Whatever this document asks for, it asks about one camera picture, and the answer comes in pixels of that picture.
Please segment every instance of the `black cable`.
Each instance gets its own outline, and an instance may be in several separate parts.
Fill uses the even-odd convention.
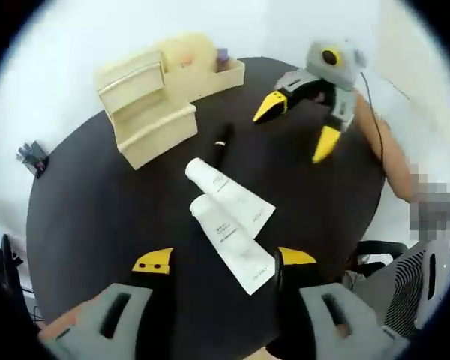
[[[373,120],[375,121],[376,131],[378,131],[378,137],[380,138],[380,163],[382,164],[382,169],[383,169],[383,142],[382,142],[382,134],[380,133],[380,129],[378,127],[378,121],[377,121],[377,118],[375,117],[375,110],[374,110],[374,105],[372,104],[372,95],[370,93],[370,88],[368,87],[368,81],[367,81],[367,79],[365,79],[365,75],[363,73],[360,73],[360,74],[361,74],[361,77],[363,77],[363,80],[365,81],[365,86],[367,86],[368,101],[370,102],[370,108],[372,110]]]

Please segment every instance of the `black round table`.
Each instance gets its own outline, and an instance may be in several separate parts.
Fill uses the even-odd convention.
[[[339,275],[377,208],[384,177],[353,124],[333,155],[311,158],[328,111],[302,101],[275,121],[251,119],[276,80],[293,66],[246,58],[245,84],[195,102],[199,133],[134,171],[116,148],[104,112],[50,155],[28,207],[27,250],[41,313],[48,321],[122,281],[138,257],[174,247],[179,359],[239,359],[276,334],[275,286],[252,296],[233,277],[192,218],[200,195],[185,176],[205,157],[221,124],[235,136],[221,170],[277,207],[256,240],[307,251],[324,276]]]

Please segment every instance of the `white wall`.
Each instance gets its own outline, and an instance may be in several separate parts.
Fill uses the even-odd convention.
[[[15,160],[16,150],[25,141],[39,140],[51,151],[101,111],[93,85],[97,66],[189,31],[205,32],[217,46],[229,47],[236,57],[268,56],[297,66],[303,66],[313,39],[349,38],[376,66],[377,54],[391,51],[386,46],[393,42],[383,34],[394,28],[395,12],[400,11],[395,6],[382,8],[385,1],[395,0],[229,0],[223,7],[202,0],[50,2],[17,39],[0,72],[0,235],[5,229],[22,246],[26,240],[33,178]],[[436,81],[446,77],[442,66],[431,67]],[[390,95],[393,89],[379,84],[374,92],[373,98],[380,99],[375,101],[377,110],[389,121],[401,125],[402,119],[410,117],[405,100]],[[419,113],[413,113],[416,124],[402,124],[405,130],[392,127],[399,129],[397,135],[405,149],[416,148],[408,139],[415,137],[413,126],[421,126]],[[383,214],[398,214],[393,208],[398,200],[391,196],[386,188],[380,210]],[[384,231],[394,219],[383,219],[377,216],[372,224],[374,239],[396,239],[404,234],[401,230],[386,235]]]

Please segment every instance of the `small bottle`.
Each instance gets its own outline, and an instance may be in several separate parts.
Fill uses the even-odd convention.
[[[217,48],[217,72],[228,70],[229,62],[228,49],[226,47]]]

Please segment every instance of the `person's arm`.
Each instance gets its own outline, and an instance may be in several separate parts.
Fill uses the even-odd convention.
[[[412,191],[410,190],[410,169],[407,159],[400,146],[393,138],[389,126],[375,113],[383,145],[383,170],[388,183],[396,197],[410,203]],[[370,143],[373,153],[380,160],[382,154],[380,136],[377,132],[372,109],[364,97],[357,92],[357,106],[355,109],[355,122]]]

